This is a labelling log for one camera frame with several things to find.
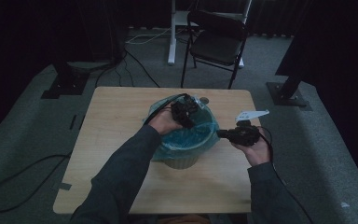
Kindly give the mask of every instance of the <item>white desk frame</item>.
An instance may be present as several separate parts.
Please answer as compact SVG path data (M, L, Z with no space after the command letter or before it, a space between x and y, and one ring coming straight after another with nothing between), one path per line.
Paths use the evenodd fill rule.
M243 23L246 23L249 14L249 8L252 4L252 0L246 2L245 10L241 14ZM170 41L170 52L168 53L168 64L175 64L175 53L176 53L176 25L187 25L186 16L187 11L176 11L176 0L172 0L172 15L171 15L171 41ZM243 68L243 60L241 58L240 68Z

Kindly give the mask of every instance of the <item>black controller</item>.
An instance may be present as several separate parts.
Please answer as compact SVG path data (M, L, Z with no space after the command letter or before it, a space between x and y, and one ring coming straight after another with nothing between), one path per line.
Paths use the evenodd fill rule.
M194 127L194 122L190 119L191 114L198 111L199 105L189 95L185 95L185 102L176 101L171 105L172 118L185 128Z
M254 145L260 138L260 131L249 120L241 120L237 122L235 129L216 131L219 138L226 138L230 142L245 147Z

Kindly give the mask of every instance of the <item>forearm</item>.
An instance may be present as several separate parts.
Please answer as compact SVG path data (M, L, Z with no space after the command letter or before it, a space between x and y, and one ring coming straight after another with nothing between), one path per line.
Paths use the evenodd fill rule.
M92 217L103 223L123 223L160 141L156 130L145 125L121 146L91 180L89 196L77 209L73 221Z
M252 217L256 224L301 222L296 202L270 162L251 167L248 172L252 183Z

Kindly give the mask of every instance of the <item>light wood tabletop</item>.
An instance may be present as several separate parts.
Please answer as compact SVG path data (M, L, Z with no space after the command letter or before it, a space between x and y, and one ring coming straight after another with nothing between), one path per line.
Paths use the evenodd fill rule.
M59 189L54 211L72 214L91 189L91 179L125 141L143 125L150 106L179 93L207 97L220 129L235 128L242 110L255 110L248 91L99 87L87 115ZM251 120L260 125L258 119ZM221 139L199 156L193 166L175 170L152 161L131 214L247 213L251 192L244 154Z

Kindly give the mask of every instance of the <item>black chair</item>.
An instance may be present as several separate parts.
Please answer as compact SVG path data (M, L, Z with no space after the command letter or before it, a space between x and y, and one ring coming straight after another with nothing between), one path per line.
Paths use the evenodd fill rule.
M196 62L199 62L231 71L228 85L231 89L248 35L243 22L212 12L194 10L187 15L187 29L190 37L186 46L181 88L185 81L187 57L190 53L196 68Z

